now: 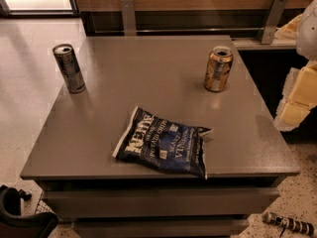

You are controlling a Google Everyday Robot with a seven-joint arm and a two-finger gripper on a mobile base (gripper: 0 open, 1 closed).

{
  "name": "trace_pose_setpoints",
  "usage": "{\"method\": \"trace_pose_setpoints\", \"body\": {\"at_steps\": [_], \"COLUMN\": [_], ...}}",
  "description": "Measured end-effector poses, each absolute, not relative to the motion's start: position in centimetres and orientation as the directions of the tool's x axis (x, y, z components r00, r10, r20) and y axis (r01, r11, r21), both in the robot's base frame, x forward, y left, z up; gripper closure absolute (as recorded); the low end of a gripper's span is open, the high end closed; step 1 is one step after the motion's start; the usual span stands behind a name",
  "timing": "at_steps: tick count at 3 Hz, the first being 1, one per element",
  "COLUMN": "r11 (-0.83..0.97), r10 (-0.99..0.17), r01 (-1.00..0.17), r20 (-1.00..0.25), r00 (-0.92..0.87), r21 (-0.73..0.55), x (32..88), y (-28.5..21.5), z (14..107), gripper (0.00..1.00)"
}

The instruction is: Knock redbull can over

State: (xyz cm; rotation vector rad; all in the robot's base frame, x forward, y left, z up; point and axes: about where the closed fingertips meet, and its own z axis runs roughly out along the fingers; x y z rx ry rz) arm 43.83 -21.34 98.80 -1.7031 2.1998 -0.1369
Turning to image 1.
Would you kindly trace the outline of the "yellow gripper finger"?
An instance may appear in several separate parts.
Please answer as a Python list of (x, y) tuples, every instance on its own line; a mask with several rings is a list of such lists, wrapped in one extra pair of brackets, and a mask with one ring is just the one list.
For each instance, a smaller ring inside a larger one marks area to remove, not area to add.
[(310, 60), (302, 69), (290, 69), (276, 109), (275, 128), (279, 131), (292, 131), (316, 106), (317, 62)]
[(287, 24), (283, 25), (281, 28), (279, 28), (275, 34), (274, 37), (276, 39), (288, 39), (288, 40), (295, 40), (298, 32), (298, 26), (302, 15), (299, 14), (292, 20), (290, 20)]

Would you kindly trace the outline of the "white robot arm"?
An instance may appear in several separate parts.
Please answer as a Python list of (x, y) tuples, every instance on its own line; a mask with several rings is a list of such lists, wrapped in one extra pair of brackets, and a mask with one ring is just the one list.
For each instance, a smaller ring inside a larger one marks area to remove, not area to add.
[(278, 29), (274, 36), (295, 40), (297, 53), (308, 59), (303, 68), (290, 69), (276, 108), (274, 126), (288, 132), (297, 128), (317, 106), (317, 0)]

